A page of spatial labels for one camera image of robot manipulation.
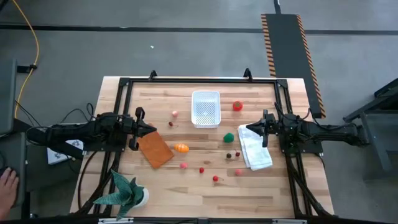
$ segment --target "white basket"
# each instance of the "white basket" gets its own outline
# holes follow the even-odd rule
[[[195,128],[217,128],[221,122],[220,93],[194,91],[191,120]]]

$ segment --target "black metal frame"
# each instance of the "black metal frame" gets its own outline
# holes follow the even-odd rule
[[[159,78],[155,71],[152,71],[149,77],[120,78],[119,85],[118,85],[118,92],[116,93],[116,99],[115,99],[115,104],[114,104],[114,113],[119,112],[123,88],[127,85],[127,94],[126,94],[126,99],[124,102],[123,114],[128,114],[130,100],[131,100],[132,86],[134,83],[254,83],[254,84],[261,83],[261,84],[270,84],[270,85],[274,86],[276,102],[279,105],[282,105],[282,100],[281,100],[281,96],[280,96],[280,89],[282,89],[282,91],[284,92],[284,96],[285,96],[287,112],[293,113],[287,80],[280,79],[280,78],[278,78],[278,79],[271,79],[271,78],[270,79],[254,79],[252,77],[250,69],[248,69],[248,68],[245,70],[243,78],[222,78],[222,77],[218,77],[218,78],[216,78],[216,77],[214,77],[214,78],[179,78],[179,77]],[[278,114],[278,118],[279,118],[279,120],[281,120],[282,115]],[[299,199],[297,197],[297,189],[295,186],[295,181],[300,182],[299,183],[300,186],[302,186],[302,185],[305,187],[307,186],[307,183],[305,180],[305,173],[304,173],[304,168],[303,168],[303,163],[302,163],[301,152],[297,151],[295,153],[291,153],[291,151],[288,151],[287,149],[289,146],[286,146],[284,144],[283,136],[281,136],[281,135],[279,136],[279,142],[280,142],[281,152],[285,154],[294,214],[295,214],[296,218],[303,217],[303,213],[301,212],[300,207],[299,207]],[[105,157],[104,157],[103,166],[102,166],[102,170],[101,170],[101,176],[100,176],[100,180],[99,180],[100,183],[102,183],[104,181],[105,175],[108,171],[110,155],[111,155],[111,152],[105,152]],[[118,171],[120,157],[121,157],[121,153],[116,152],[115,157],[114,157],[114,162],[116,162],[116,164],[117,164],[115,171]],[[291,157],[296,158],[297,168],[298,168],[297,170],[295,170],[294,166],[289,166],[289,164],[292,163]],[[294,178],[294,174],[296,174],[296,173],[298,173],[299,180],[295,180],[295,178]],[[114,183],[113,183],[113,181],[111,181],[109,193],[113,193],[113,192],[114,192]],[[304,199],[304,204],[305,204],[305,214],[312,215],[310,201],[307,198],[307,196],[304,194],[304,190],[303,190],[303,199]],[[95,214],[100,213],[99,205],[95,205],[94,213]],[[111,205],[106,206],[104,214],[105,215],[111,214]]]

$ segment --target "gray floor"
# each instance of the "gray floor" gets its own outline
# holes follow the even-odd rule
[[[33,24],[140,27],[260,28],[259,15],[273,13],[272,0],[20,0]],[[398,30],[395,0],[280,0],[282,12],[300,14],[306,29]],[[1,22],[23,23],[12,4]],[[22,104],[43,125],[69,110],[96,103],[105,75],[268,77],[261,34],[37,32],[39,69],[26,86]],[[321,123],[342,117],[398,77],[398,36],[307,37],[326,108]],[[0,60],[31,63],[29,31],[0,30]],[[18,76],[21,84],[24,75]],[[81,121],[76,114],[70,121]],[[326,175],[335,213],[345,218],[398,222],[398,185],[365,183],[369,148],[324,142]],[[32,210],[40,216],[68,213],[76,179],[35,191]]]

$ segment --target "white towel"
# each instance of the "white towel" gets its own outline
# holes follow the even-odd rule
[[[245,124],[239,126],[238,133],[246,167],[250,167],[252,170],[259,170],[272,166],[268,148],[262,147],[261,136],[248,130]]]

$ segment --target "green toy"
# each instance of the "green toy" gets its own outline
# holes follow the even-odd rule
[[[136,178],[129,182],[125,177],[112,171],[113,180],[119,192],[105,195],[95,200],[95,204],[100,205],[120,205],[119,213],[116,217],[117,220],[123,218],[127,212],[139,204],[144,198],[144,187],[136,184]]]
[[[232,133],[228,133],[224,136],[224,142],[230,143],[234,141],[234,135]]]

